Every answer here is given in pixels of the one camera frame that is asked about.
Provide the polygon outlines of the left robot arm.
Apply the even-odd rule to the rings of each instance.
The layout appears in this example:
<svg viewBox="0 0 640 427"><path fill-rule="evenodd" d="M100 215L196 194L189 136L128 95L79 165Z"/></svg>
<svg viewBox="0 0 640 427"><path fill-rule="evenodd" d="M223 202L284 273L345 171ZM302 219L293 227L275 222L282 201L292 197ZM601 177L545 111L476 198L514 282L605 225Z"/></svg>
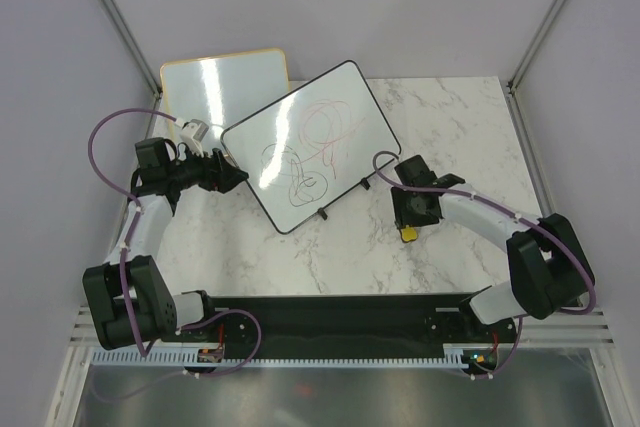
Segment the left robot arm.
<svg viewBox="0 0 640 427"><path fill-rule="evenodd" d="M202 290L170 293L156 263L164 233L183 191L198 187L225 194L249 179L221 150L172 158L172 145L151 138L135 145L138 168L132 178L123 231L114 250L82 278L100 345L106 350L168 340L183 328L198 341L218 332L219 318Z"/></svg>

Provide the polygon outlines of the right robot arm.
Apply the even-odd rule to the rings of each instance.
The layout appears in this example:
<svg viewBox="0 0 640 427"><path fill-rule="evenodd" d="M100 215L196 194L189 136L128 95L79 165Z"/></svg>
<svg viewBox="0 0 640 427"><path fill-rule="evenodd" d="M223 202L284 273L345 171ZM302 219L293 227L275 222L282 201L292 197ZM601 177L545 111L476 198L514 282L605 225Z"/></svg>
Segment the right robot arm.
<svg viewBox="0 0 640 427"><path fill-rule="evenodd" d="M478 193L463 178L437 176L415 155L394 167L390 181L395 225L403 242L418 238L422 227L453 222L502 250L509 279L471 296L457 317L459 333L480 341L494 323L507 318L543 320L556 312L584 314L594 308L595 276L570 221L560 215L519 213ZM588 295L585 307L575 307Z"/></svg>

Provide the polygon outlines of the black-framed whiteboard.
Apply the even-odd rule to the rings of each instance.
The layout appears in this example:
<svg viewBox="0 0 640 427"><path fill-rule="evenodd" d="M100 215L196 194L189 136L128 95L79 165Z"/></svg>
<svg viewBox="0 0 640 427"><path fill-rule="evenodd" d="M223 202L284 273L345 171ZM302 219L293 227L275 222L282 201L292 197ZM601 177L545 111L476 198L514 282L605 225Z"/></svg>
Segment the black-framed whiteboard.
<svg viewBox="0 0 640 427"><path fill-rule="evenodd" d="M374 176L375 154L402 151L353 60L226 128L220 142L283 235Z"/></svg>

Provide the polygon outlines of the yellow bone-shaped eraser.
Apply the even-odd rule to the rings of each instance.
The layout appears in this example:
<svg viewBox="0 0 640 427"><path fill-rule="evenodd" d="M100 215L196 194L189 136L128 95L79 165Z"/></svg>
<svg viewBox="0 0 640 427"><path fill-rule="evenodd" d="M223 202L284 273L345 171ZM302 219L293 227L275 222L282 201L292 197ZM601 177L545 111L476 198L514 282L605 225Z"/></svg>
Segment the yellow bone-shaped eraser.
<svg viewBox="0 0 640 427"><path fill-rule="evenodd" d="M403 226L399 229L399 233L403 243L415 242L419 238L418 230L413 226Z"/></svg>

